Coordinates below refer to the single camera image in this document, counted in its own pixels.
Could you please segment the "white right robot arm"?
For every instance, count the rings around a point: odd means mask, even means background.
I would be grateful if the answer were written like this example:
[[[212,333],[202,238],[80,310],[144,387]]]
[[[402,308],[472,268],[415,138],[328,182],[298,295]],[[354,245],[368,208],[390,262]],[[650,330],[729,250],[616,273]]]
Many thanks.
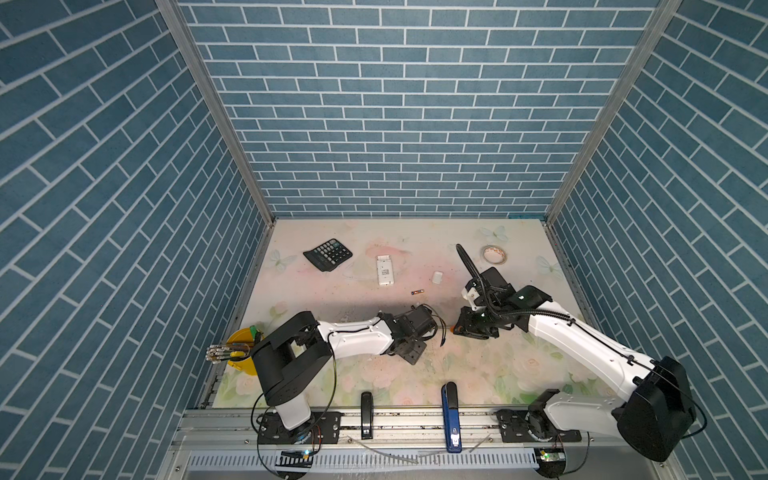
[[[621,438],[643,457],[663,462],[697,419],[685,368],[676,360],[655,360],[577,320],[546,299],[532,306],[468,306],[453,332],[488,340],[519,328],[576,360],[603,380],[613,396],[594,399],[548,389],[528,407],[530,434],[549,441],[569,431]]]

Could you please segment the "small white remote control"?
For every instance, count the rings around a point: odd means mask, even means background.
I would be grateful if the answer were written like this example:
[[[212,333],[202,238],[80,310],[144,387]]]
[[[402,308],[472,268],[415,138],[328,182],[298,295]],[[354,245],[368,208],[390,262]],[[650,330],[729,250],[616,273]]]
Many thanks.
[[[393,262],[390,255],[379,255],[376,259],[376,267],[380,286],[390,286],[395,283]]]

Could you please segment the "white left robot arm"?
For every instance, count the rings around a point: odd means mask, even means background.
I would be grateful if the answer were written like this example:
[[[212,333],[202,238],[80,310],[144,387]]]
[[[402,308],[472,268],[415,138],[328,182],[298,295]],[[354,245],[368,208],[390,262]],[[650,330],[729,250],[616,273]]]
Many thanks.
[[[357,356],[396,356],[414,365],[438,336],[445,341],[447,326],[428,306],[405,313],[380,312],[358,322],[317,320],[302,311],[255,342],[250,359],[263,399],[276,411],[282,425],[296,430],[313,418],[305,390],[327,362]]]

